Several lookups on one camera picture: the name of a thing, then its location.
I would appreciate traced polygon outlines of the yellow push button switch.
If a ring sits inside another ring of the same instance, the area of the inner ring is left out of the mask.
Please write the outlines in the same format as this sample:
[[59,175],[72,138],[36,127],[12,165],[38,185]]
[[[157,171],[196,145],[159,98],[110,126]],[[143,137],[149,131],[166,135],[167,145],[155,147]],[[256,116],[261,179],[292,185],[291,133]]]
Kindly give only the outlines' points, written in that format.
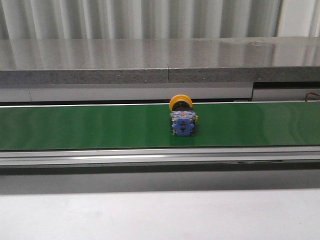
[[174,136],[193,136],[196,129],[198,115],[194,111],[191,98],[184,94],[178,94],[171,98],[170,130]]

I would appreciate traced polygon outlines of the green conveyor belt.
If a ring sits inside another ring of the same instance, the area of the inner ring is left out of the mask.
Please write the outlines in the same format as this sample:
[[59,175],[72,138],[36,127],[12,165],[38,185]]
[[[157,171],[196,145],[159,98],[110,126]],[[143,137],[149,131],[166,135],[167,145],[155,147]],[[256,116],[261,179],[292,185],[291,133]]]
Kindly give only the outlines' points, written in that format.
[[3,107],[3,151],[157,147],[311,146],[317,102],[195,104],[194,136],[174,136],[166,104]]

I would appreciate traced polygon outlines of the grey stone countertop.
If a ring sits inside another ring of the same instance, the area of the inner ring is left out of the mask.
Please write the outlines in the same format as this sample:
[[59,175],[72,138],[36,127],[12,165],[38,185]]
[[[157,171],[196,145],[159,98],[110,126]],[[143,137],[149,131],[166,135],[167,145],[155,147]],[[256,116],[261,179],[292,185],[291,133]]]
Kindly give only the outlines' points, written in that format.
[[1,40],[3,86],[320,83],[317,37]]

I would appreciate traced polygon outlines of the white pleated curtain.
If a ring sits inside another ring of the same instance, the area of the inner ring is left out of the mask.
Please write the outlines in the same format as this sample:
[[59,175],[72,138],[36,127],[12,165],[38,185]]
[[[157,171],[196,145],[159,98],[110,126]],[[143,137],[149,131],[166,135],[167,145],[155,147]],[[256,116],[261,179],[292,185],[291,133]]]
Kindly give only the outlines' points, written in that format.
[[2,39],[317,37],[317,0],[3,0]]

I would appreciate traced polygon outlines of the aluminium conveyor frame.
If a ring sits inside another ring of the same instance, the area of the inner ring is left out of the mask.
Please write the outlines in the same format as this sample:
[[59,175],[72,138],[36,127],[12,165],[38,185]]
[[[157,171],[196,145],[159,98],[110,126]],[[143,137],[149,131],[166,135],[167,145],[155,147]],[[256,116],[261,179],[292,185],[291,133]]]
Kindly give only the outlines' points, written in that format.
[[[1,108],[93,105],[148,104],[4,105]],[[3,175],[308,170],[319,167],[320,144],[0,149],[0,172]]]

